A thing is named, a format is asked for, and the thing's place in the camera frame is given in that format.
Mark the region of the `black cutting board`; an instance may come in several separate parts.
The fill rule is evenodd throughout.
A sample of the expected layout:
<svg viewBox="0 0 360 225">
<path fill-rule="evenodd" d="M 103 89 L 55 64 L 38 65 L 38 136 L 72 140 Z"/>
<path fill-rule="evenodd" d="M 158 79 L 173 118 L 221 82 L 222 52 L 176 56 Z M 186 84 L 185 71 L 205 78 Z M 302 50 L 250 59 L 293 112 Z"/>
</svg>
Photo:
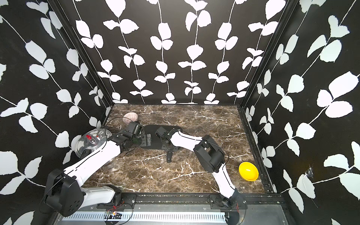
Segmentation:
<svg viewBox="0 0 360 225">
<path fill-rule="evenodd" d="M 156 130 L 160 127 L 164 127 L 167 131 L 170 131 L 172 128 L 179 129 L 182 131 L 182 128 L 179 126 L 165 126 L 165 125 L 146 125 L 143 128 L 143 131 L 140 135 L 142 143 L 140 144 L 141 148 L 151 149 L 151 150 L 164 150 L 164 151 L 178 151 L 179 149 L 161 149 L 162 143 L 160 138 L 155 134 Z"/>
</svg>

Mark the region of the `cleaver knife black handle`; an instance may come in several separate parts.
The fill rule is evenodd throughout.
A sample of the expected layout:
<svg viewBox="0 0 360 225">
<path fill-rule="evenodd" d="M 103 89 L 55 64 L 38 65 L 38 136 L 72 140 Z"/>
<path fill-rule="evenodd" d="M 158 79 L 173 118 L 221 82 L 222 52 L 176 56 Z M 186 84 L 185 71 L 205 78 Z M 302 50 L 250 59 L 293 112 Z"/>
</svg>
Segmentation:
<svg viewBox="0 0 360 225">
<path fill-rule="evenodd" d="M 166 161 L 167 163 L 171 163 L 172 162 L 172 156 L 173 156 L 173 151 L 168 151 L 166 154 Z"/>
</svg>

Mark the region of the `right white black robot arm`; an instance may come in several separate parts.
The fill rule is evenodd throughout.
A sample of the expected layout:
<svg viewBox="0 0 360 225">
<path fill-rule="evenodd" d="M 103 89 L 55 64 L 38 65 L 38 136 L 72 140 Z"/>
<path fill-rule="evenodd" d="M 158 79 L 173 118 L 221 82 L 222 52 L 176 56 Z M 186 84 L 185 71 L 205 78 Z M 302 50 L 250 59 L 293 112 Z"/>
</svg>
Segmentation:
<svg viewBox="0 0 360 225">
<path fill-rule="evenodd" d="M 234 186 L 227 172 L 226 154 L 212 137 L 191 136 L 182 133 L 180 129 L 172 127 L 166 130 L 163 126 L 160 126 L 155 134 L 166 146 L 180 147 L 195 153 L 203 169 L 213 175 L 225 208 L 247 209 L 244 196 Z"/>
</svg>

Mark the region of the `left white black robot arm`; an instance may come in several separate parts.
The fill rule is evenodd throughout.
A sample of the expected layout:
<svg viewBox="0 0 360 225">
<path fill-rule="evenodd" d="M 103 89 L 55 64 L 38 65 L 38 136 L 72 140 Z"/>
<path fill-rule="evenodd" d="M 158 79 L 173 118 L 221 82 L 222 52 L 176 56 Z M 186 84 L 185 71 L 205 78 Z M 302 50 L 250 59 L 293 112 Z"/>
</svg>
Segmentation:
<svg viewBox="0 0 360 225">
<path fill-rule="evenodd" d="M 149 146 L 151 143 L 151 135 L 146 134 L 144 127 L 137 122 L 129 123 L 114 135 L 105 128 L 86 133 L 76 144 L 80 160 L 64 170 L 55 169 L 49 173 L 41 205 L 65 217 L 90 205 L 121 205 L 122 192 L 117 187 L 110 185 L 83 188 L 83 184 L 122 152 L 134 147 Z"/>
</svg>

